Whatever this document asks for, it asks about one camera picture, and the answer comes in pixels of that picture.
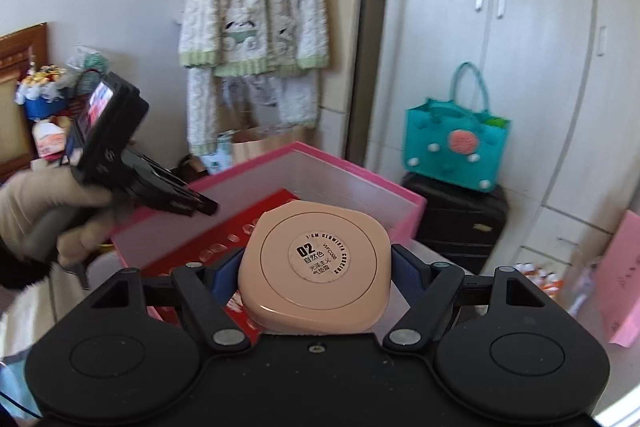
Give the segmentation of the left gloved hand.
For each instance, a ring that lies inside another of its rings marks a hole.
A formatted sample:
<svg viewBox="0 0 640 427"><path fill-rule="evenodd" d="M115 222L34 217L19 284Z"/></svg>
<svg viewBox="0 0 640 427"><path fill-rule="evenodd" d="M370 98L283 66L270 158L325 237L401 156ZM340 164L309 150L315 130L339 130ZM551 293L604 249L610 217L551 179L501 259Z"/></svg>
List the left gloved hand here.
<svg viewBox="0 0 640 427"><path fill-rule="evenodd" d="M64 267L81 262L120 217L111 192L80 184L66 166L21 171L1 187L1 239L21 260L44 260L56 251Z"/></svg>

